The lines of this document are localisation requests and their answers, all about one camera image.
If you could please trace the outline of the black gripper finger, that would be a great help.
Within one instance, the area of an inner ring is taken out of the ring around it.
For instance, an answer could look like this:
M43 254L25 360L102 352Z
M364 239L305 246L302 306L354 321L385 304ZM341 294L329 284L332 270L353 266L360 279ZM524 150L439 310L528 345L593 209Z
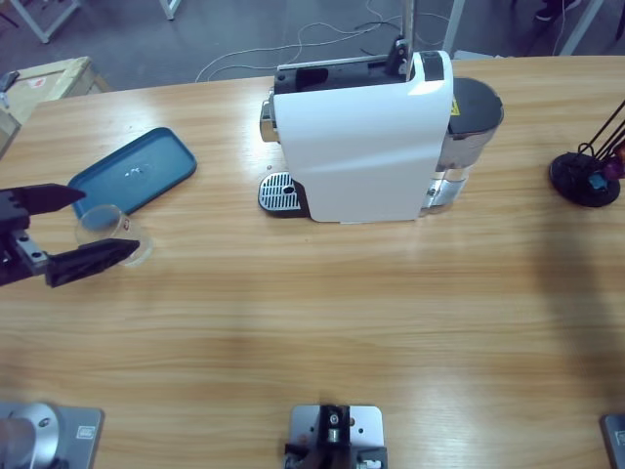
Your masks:
M107 238L51 255L45 272L46 283L59 287L100 274L126 260L139 247L137 240Z
M12 188L12 194L29 215L56 212L86 196L81 190L59 184Z

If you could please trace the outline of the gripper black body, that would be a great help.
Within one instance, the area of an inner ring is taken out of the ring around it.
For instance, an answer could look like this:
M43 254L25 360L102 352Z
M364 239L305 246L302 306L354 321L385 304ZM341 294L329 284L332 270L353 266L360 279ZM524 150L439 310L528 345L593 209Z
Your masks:
M1 285L43 275L48 256L26 232L36 213L36 188L1 191Z

